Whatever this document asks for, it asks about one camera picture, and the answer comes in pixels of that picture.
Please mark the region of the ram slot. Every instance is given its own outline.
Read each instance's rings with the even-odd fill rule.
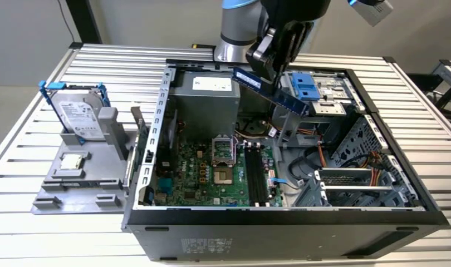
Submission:
[[[260,149],[249,147],[245,149],[245,167],[249,202],[255,206],[265,206],[268,202],[264,169],[261,165]]]

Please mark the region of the power supply label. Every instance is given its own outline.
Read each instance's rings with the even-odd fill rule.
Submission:
[[[232,79],[220,77],[196,77],[193,78],[193,90],[203,91],[232,91]]]

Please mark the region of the white wall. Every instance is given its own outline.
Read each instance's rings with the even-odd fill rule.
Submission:
[[[191,47],[220,41],[221,0],[92,0],[90,6],[102,42]]]
[[[66,21],[76,40],[64,0]],[[45,80],[70,44],[56,0],[0,0],[0,85],[36,85]]]
[[[345,0],[332,0],[311,53],[393,56],[407,72],[451,60],[451,0],[389,0],[393,12],[369,26]]]
[[[80,40],[64,4],[74,38]],[[393,56],[407,71],[451,59],[451,0],[391,0],[395,11],[367,25],[332,0],[312,53]],[[189,47],[220,39],[221,0],[90,0],[105,43]],[[70,37],[56,0],[0,0],[0,85],[34,85],[50,74]]]

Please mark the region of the aluminum slotted table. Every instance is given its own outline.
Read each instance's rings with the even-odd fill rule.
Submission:
[[[167,49],[85,44],[69,49],[48,82],[105,83],[125,128],[129,107],[150,121],[167,58],[212,60],[208,49]],[[300,55],[299,66],[351,68],[376,103],[399,145],[451,223],[451,124],[392,60],[381,57]],[[61,124],[40,94],[0,145],[0,266],[133,266],[148,257],[122,215],[41,215],[32,201],[61,144]],[[231,262],[181,263],[229,266]],[[451,266],[451,227],[377,260],[233,262],[236,266]]]

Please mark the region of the case label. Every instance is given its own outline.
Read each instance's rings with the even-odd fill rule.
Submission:
[[[74,133],[85,140],[104,138],[93,109],[84,102],[61,101],[60,108]]]

